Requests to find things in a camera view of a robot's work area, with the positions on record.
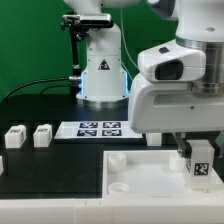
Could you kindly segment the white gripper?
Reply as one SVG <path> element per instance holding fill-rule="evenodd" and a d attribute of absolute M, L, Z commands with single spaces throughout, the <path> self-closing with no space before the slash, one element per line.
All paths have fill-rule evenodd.
<path fill-rule="evenodd" d="M 194 94 L 179 82 L 151 83 L 138 74 L 131 86 L 128 121 L 136 133 L 174 133 L 224 130 L 224 96 Z M 174 133 L 177 152 L 190 158 L 185 133 Z M 224 131 L 215 139 L 217 156 L 224 156 Z"/>

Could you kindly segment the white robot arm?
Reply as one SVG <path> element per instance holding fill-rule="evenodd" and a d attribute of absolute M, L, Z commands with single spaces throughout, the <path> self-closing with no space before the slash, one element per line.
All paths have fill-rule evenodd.
<path fill-rule="evenodd" d="M 138 55 L 131 87 L 121 66 L 121 31 L 102 10 L 140 0 L 63 1 L 74 10 L 62 17 L 63 25 L 89 36 L 80 102 L 128 100 L 129 125 L 137 133 L 224 129 L 224 0 L 147 0 L 178 26 L 174 40 Z"/>

